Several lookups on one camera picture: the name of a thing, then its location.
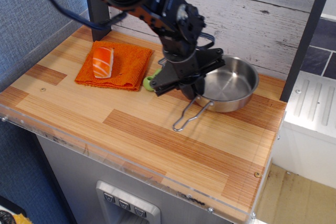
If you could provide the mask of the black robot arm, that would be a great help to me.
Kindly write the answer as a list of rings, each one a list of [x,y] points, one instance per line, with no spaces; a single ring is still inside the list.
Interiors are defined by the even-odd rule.
[[[156,95],[181,90],[193,99],[205,91],[207,73],[224,66],[223,50],[203,32],[205,18],[186,0],[102,0],[145,22],[158,35],[165,63],[150,81]]]

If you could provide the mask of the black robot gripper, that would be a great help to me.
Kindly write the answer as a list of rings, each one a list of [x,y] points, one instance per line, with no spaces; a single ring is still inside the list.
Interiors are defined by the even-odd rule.
[[[186,57],[167,51],[164,51],[163,55],[166,63],[150,83],[158,96],[178,89],[187,99],[193,100],[196,93],[204,91],[206,74],[225,65],[221,48],[196,49]]]

